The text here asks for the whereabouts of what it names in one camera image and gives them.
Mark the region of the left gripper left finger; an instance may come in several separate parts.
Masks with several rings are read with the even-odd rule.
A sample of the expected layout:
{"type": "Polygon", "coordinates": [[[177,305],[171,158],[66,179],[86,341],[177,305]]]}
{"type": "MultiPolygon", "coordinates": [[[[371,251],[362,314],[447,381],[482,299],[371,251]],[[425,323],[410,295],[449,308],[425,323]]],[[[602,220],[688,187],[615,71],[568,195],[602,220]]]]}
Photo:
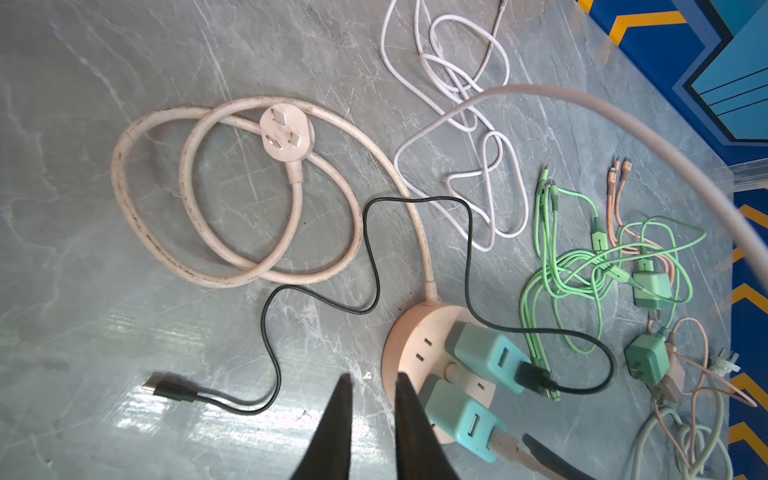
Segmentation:
{"type": "Polygon", "coordinates": [[[292,479],[349,478],[353,423],[353,383],[342,374],[314,436],[292,479]]]}

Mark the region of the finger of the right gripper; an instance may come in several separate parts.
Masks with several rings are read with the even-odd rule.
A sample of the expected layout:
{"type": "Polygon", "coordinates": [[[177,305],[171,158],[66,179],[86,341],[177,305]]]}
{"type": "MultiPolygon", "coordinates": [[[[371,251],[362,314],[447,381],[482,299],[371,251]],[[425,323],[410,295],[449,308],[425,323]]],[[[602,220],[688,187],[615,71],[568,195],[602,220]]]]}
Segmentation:
{"type": "Polygon", "coordinates": [[[544,467],[568,480],[594,480],[594,478],[577,469],[566,460],[558,456],[544,444],[529,434],[522,437],[524,445],[532,456],[544,467]]]}
{"type": "Polygon", "coordinates": [[[521,441],[500,428],[495,428],[491,433],[488,448],[499,458],[508,463],[519,463],[528,470],[541,474],[551,480],[565,480],[565,478],[536,460],[528,451],[521,447],[521,441]]]}

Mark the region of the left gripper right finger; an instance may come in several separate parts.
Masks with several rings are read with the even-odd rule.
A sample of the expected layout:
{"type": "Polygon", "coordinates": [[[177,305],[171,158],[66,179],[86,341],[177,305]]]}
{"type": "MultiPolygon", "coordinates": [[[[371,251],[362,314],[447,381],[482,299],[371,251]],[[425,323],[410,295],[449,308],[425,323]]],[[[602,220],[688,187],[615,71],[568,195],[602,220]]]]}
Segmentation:
{"type": "Polygon", "coordinates": [[[394,418],[398,479],[458,479],[405,372],[396,380],[394,418]]]}

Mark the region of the teal charger with black cable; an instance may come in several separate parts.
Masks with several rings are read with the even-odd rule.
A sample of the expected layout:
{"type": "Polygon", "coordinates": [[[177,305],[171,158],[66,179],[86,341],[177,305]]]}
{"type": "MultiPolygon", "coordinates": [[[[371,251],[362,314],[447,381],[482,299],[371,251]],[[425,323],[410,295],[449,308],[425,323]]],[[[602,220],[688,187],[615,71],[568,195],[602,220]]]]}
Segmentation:
{"type": "Polygon", "coordinates": [[[471,322],[457,322],[446,340],[446,351],[482,379],[514,394],[523,393],[516,374],[530,359],[505,334],[471,322]]]}

